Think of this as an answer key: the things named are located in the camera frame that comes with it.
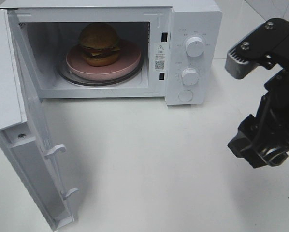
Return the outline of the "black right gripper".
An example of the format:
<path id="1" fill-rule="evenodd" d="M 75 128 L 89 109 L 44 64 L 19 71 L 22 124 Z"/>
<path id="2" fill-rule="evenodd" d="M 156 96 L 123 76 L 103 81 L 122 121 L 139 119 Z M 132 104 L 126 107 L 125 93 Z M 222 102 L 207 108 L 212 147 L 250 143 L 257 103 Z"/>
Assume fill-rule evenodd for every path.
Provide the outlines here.
<path id="1" fill-rule="evenodd" d="M 237 158 L 245 159 L 253 168 L 279 166 L 289 151 L 289 71 L 281 70 L 264 84 L 263 96 L 256 118 L 247 116 L 238 126 L 237 134 L 229 141 L 228 148 Z M 268 135 L 274 143 L 257 150 L 259 136 Z"/>

